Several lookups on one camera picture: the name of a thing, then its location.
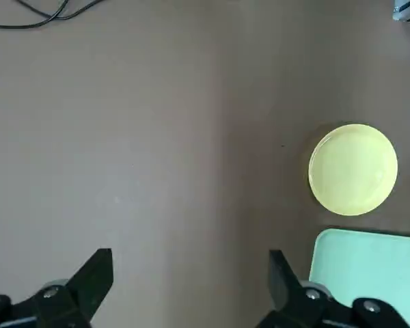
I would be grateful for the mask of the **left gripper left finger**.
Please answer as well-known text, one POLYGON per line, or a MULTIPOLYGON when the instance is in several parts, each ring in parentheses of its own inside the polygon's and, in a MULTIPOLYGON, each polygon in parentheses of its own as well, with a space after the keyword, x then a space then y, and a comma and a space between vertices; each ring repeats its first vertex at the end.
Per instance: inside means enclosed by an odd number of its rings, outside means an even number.
POLYGON ((0 295, 0 327, 90 327, 113 285, 113 254, 100 248, 70 278, 45 284, 13 303, 0 295))

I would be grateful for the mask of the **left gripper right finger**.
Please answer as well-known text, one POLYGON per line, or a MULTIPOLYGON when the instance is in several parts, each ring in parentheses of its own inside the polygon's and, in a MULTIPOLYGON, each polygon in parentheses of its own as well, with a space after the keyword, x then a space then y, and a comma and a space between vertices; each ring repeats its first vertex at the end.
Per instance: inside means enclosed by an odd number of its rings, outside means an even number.
POLYGON ((345 306, 327 289, 301 282, 280 250, 269 252, 268 289, 273 309, 258 327, 408 327, 390 304, 373 298, 345 306))

